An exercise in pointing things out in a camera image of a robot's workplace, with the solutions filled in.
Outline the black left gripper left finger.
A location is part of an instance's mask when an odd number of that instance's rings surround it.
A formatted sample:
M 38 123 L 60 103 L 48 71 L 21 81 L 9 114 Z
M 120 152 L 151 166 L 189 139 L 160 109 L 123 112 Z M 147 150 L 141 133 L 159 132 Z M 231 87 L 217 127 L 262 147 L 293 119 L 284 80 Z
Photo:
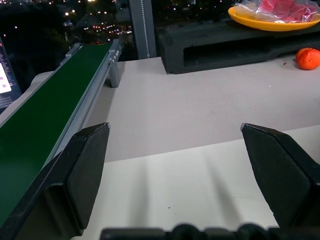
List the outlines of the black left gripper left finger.
M 2 240 L 70 240 L 87 228 L 110 125 L 82 129 L 46 164 L 0 228 Z

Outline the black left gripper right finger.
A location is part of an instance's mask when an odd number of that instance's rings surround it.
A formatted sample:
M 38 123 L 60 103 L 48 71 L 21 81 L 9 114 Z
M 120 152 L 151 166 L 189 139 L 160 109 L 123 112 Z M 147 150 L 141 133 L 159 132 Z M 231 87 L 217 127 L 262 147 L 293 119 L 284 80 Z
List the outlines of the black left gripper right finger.
M 320 225 L 320 165 L 288 134 L 250 123 L 241 132 L 258 187 L 280 227 Z

